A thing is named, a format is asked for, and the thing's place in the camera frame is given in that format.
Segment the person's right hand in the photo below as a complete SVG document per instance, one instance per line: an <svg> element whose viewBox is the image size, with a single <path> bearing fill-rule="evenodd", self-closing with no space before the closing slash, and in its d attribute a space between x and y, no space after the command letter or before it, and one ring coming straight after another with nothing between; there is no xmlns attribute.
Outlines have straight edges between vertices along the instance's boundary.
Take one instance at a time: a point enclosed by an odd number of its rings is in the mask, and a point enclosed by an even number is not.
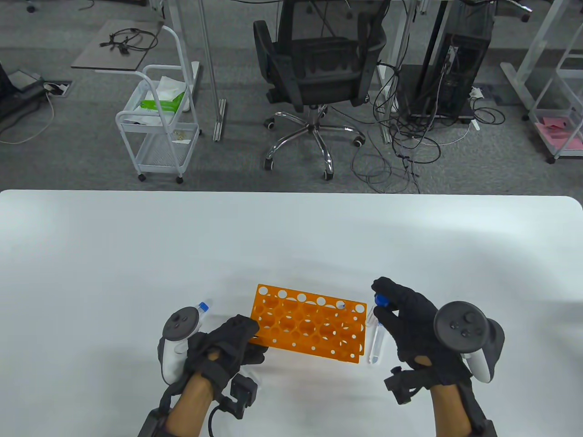
<svg viewBox="0 0 583 437"><path fill-rule="evenodd" d="M371 289L376 297L388 300L386 307L376 305L373 314L394 338L401 362L427 373L430 386L472 385L472 375L460 355L436 337L433 302L387 277L375 279Z"/></svg>

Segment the person's left hand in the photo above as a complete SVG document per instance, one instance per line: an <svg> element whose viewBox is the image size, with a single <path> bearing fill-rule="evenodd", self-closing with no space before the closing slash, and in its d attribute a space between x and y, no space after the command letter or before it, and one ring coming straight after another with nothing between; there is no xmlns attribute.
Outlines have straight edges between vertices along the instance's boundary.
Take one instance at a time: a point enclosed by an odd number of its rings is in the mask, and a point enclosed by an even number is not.
<svg viewBox="0 0 583 437"><path fill-rule="evenodd" d="M265 361L268 347L251 343L259 330L255 320L235 315L210 333L194 334L188 340L184 373L204 377L213 388L213 397L219 397L241 366Z"/></svg>

